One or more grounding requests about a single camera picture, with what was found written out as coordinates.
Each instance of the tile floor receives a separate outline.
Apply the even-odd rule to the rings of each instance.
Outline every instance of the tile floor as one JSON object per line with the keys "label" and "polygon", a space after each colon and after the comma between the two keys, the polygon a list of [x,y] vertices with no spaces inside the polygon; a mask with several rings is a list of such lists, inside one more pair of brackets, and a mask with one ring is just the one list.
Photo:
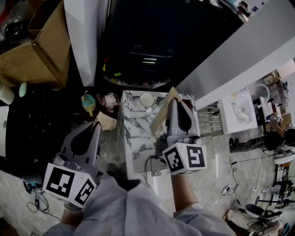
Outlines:
{"label": "tile floor", "polygon": [[[116,132],[114,130],[105,137],[105,146],[103,145],[104,148],[102,148],[103,158],[100,160],[101,166],[105,167],[112,160],[118,161],[116,159],[118,151],[112,152],[110,155],[110,149],[106,148],[107,143],[112,143],[112,147],[116,146],[116,143],[112,141],[112,137],[116,135]],[[219,194],[224,186],[230,184],[231,187],[234,187],[235,181],[230,166],[232,162],[263,156],[261,150],[230,153],[228,139],[238,137],[243,142],[250,137],[257,137],[257,135],[259,135],[259,129],[247,130],[233,135],[202,138],[202,144],[206,145],[207,148],[208,169],[189,175],[189,179],[199,202],[203,206],[206,205],[211,196]],[[275,167],[272,157],[241,162],[235,164],[234,167],[237,168],[235,177],[239,183],[236,194],[243,205],[254,203],[261,191],[271,186],[274,181]],[[164,182],[169,181],[168,176],[163,178],[165,178]],[[20,179],[0,171],[0,190],[0,214],[2,213],[7,222],[14,226],[20,235],[30,235],[31,232],[41,235],[58,222],[49,215],[44,215],[41,212],[34,214],[27,209],[27,202],[33,201],[34,197],[26,193]],[[50,213],[61,217],[63,203],[48,194],[46,194],[46,197],[50,204]],[[160,198],[163,200],[167,213],[172,214],[174,211],[172,196],[162,192]],[[234,194],[213,197],[206,209],[222,217],[230,207],[239,207]]]}

